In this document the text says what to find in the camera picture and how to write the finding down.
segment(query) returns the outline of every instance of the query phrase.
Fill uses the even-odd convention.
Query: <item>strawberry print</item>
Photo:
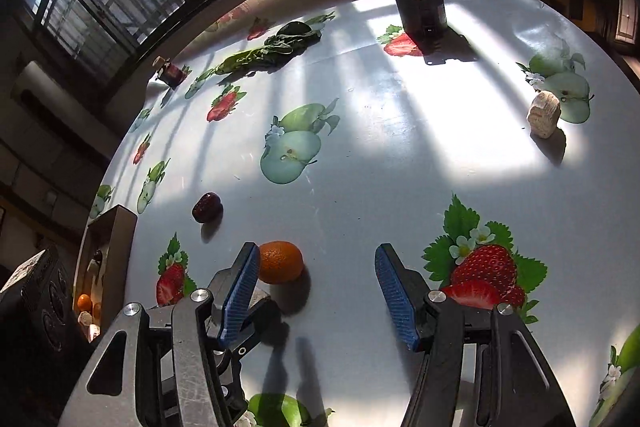
[[[142,140],[142,143],[138,146],[138,151],[136,151],[136,155],[133,156],[133,165],[138,165],[140,160],[142,160],[142,156],[145,155],[147,149],[151,145],[151,134],[147,134],[145,139]]]
[[[240,86],[233,87],[231,84],[226,86],[222,94],[211,103],[207,121],[220,121],[225,118],[245,95],[246,92],[240,91]]]
[[[391,44],[402,36],[400,26],[389,26],[378,41]],[[538,300],[530,293],[546,278],[546,266],[518,253],[509,227],[497,221],[481,224],[479,214],[454,194],[444,212],[444,235],[424,249],[425,269],[432,281],[441,281],[446,295],[465,306],[492,309],[510,304],[525,324]]]
[[[246,39],[248,41],[257,39],[258,37],[263,36],[269,28],[271,28],[271,22],[268,19],[260,19],[260,17],[256,17],[251,28],[249,28],[249,35]]]
[[[502,302],[507,302],[514,308],[521,308],[527,300],[527,294],[524,290],[516,285],[513,285],[507,293],[501,296]]]
[[[404,57],[405,55],[411,55],[412,57],[424,56],[416,43],[406,33],[398,35],[383,50],[392,57]]]
[[[474,250],[451,274],[451,283],[485,281],[500,292],[500,297],[516,282],[516,265],[505,247],[483,245]]]
[[[500,294],[488,282],[472,280],[445,286],[442,291],[458,304],[491,310],[499,304]]]
[[[156,283],[156,302],[158,306],[177,303],[185,295],[196,289],[196,283],[187,273],[189,256],[180,249],[177,233],[174,233],[166,252],[158,261],[158,283]]]
[[[164,270],[156,284],[156,302],[158,306],[175,304],[182,297],[184,286],[184,268],[181,264],[172,264]]]

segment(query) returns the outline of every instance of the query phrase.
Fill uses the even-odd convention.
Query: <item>apple print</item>
[[[95,219],[100,216],[104,210],[104,206],[109,202],[109,200],[111,200],[112,192],[113,189],[111,188],[111,185],[100,185],[100,187],[98,187],[94,204],[92,204],[91,211],[89,212],[89,219]]]
[[[308,103],[287,113],[282,120],[273,117],[271,130],[265,135],[264,153],[260,159],[262,174],[278,185],[298,179],[307,165],[320,152],[322,142],[318,133],[325,125],[331,134],[340,117],[331,114],[338,99],[327,107]]]
[[[149,169],[146,175],[146,180],[142,185],[142,190],[138,197],[137,210],[139,214],[145,211],[146,206],[151,202],[151,199],[156,193],[156,185],[158,185],[164,179],[164,170],[169,165],[169,158],[166,162],[162,161],[156,164],[153,169]]]

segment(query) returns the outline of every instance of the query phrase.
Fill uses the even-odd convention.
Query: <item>small orange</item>
[[[300,277],[305,263],[302,252],[287,241],[271,241],[260,247],[260,274],[267,284],[283,284]]]
[[[91,309],[94,307],[94,305],[91,302],[91,297],[89,295],[87,295],[86,293],[83,293],[81,296],[78,297],[78,309],[81,312],[89,312],[91,313]]]
[[[96,302],[94,304],[94,320],[100,321],[100,316],[102,315],[102,304],[100,302]]]

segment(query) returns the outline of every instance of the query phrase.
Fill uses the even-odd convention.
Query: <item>fruit-printed tablecloth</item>
[[[191,72],[175,91],[150,89],[97,193],[92,217],[139,214],[126,299],[146,307],[206,286],[244,241],[300,248],[293,302],[258,282],[288,335],[242,367],[254,404],[303,404],[296,427],[329,409],[332,427],[401,423],[421,355],[386,310],[380,243],[453,298],[510,302],[579,426],[599,424],[640,363],[638,93],[538,0],[445,3],[450,30],[426,56],[394,0],[251,17],[178,62]],[[526,121],[540,89],[561,101],[548,140]],[[205,192],[222,199],[218,227],[191,217]]]

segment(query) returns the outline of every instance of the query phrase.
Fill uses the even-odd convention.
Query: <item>round table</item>
[[[139,213],[126,301],[146,307],[157,304],[168,264],[183,263],[204,287],[245,241],[297,245],[306,271],[294,302],[282,302],[287,341],[252,350],[242,384],[248,398],[297,397],[311,416],[331,408],[332,427],[400,425],[422,358],[398,340],[374,271],[376,247],[391,243],[406,267],[435,279],[433,289],[457,266],[454,256],[474,247],[470,228],[476,248],[493,234],[489,243],[513,243],[518,283],[529,306],[538,301],[529,328],[577,425],[588,425],[609,346],[620,351],[640,322],[632,233],[640,98],[587,35],[538,0],[446,0],[446,13],[452,31],[427,57],[403,37],[394,0],[356,0],[310,10],[299,20],[315,18],[317,44],[226,91],[223,76],[196,78],[282,24],[178,63],[192,73],[175,92],[155,89],[146,100],[92,217],[100,194],[105,208]],[[563,118],[588,118],[561,120],[552,138],[533,139],[526,117],[535,87],[566,90]],[[265,167],[266,139],[290,139],[279,124],[306,104],[318,104],[308,122],[322,127],[316,155],[314,132],[299,131],[307,133],[293,140],[300,172]],[[217,230],[191,217],[209,191],[225,208]],[[466,225],[447,224],[450,205],[471,216]],[[458,232],[466,237],[456,244],[447,233]],[[473,359],[465,350],[460,409]]]

